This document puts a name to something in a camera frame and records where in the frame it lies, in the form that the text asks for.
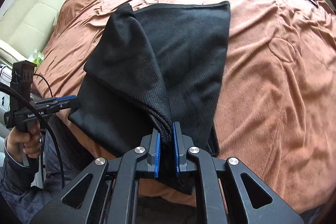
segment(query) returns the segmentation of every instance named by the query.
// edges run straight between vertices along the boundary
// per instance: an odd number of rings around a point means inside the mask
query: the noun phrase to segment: gray jacket
[[[34,160],[30,167],[24,167],[16,162],[5,148],[4,165],[0,167],[0,192],[15,215],[24,224],[29,223],[32,217],[53,199],[62,188],[56,150],[48,133],[46,134],[44,152],[47,173],[44,187],[41,189],[36,186],[31,187],[35,174],[39,170],[39,161]],[[68,184],[80,171],[71,165],[71,161],[61,147],[60,152],[65,184]]]

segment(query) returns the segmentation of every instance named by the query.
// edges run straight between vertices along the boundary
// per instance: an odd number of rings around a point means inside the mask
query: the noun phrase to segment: black cloth
[[[160,172],[174,172],[173,121],[194,144],[218,153],[213,116],[222,83],[230,4],[154,4],[110,16],[89,56],[69,120],[115,156],[161,133]]]

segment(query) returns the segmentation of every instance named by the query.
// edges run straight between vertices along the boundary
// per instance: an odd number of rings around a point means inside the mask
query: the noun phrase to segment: person
[[[76,146],[76,141],[73,139],[68,140],[73,146]],[[19,143],[24,144],[23,152],[31,158],[29,167],[25,167],[22,164],[22,153],[18,147]],[[4,165],[0,167],[0,193],[23,224],[29,223],[32,217],[62,189],[56,149],[48,132],[44,141],[46,178],[43,183],[43,189],[31,186],[35,179],[35,174],[39,170],[41,147],[39,122],[35,122],[31,126],[29,133],[20,132],[16,128],[13,128],[5,139]],[[78,155],[69,155],[62,146],[59,146],[59,149],[63,161],[65,184],[68,184],[87,164],[85,166],[82,164],[78,168],[78,164],[70,159],[74,159],[74,157],[78,159],[80,157]],[[73,153],[76,153],[76,148],[71,150]]]

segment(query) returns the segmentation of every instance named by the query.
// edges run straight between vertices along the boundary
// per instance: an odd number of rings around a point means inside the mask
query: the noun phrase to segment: triangular cutout
[[[79,209],[83,203],[92,178],[92,174],[87,174],[83,177],[70,192],[62,198],[62,203],[71,206],[72,208]]]
[[[253,208],[259,209],[272,203],[273,199],[247,173],[242,173],[241,179],[243,180]]]

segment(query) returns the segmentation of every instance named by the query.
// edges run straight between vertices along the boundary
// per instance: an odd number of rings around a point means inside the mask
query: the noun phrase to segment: human hand
[[[24,144],[23,153],[29,158],[37,159],[41,154],[41,129],[40,123],[35,121],[30,128],[30,133],[24,133],[13,128],[7,138],[6,149],[11,157],[17,162],[22,162],[22,151],[19,143]]]

